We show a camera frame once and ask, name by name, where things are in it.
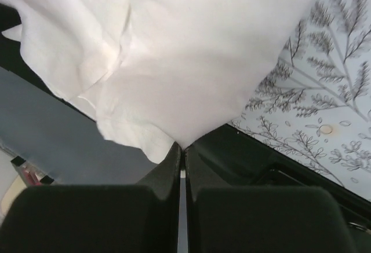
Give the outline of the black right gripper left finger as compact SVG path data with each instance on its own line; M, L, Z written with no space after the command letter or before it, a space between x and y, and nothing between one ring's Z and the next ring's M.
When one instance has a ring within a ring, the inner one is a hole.
M2 252L176 252L181 148L132 185L24 189L1 225Z

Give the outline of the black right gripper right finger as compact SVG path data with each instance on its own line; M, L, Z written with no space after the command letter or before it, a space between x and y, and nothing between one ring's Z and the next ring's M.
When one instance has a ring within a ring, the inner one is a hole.
M184 154L189 252L369 252L370 226L317 186L230 185Z

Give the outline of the white t-shirt with black print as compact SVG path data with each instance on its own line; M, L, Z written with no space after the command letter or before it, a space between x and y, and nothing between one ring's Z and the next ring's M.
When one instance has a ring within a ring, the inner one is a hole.
M160 163L240 116L312 0L1 0L3 35L104 139Z

